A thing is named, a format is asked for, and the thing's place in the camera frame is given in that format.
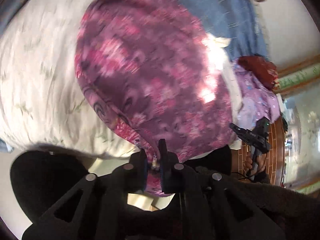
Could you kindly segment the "right hand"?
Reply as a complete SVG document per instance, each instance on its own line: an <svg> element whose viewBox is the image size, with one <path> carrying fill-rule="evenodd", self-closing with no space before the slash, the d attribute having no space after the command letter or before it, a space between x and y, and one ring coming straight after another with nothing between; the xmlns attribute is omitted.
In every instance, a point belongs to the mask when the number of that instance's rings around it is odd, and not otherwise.
<svg viewBox="0 0 320 240"><path fill-rule="evenodd" d="M253 169L253 166L257 164L256 172L261 173L264 172L266 168L266 156L267 154L262 154L257 156L256 160L253 161L251 156L248 155L243 163L244 171L248 172L249 170Z"/></svg>

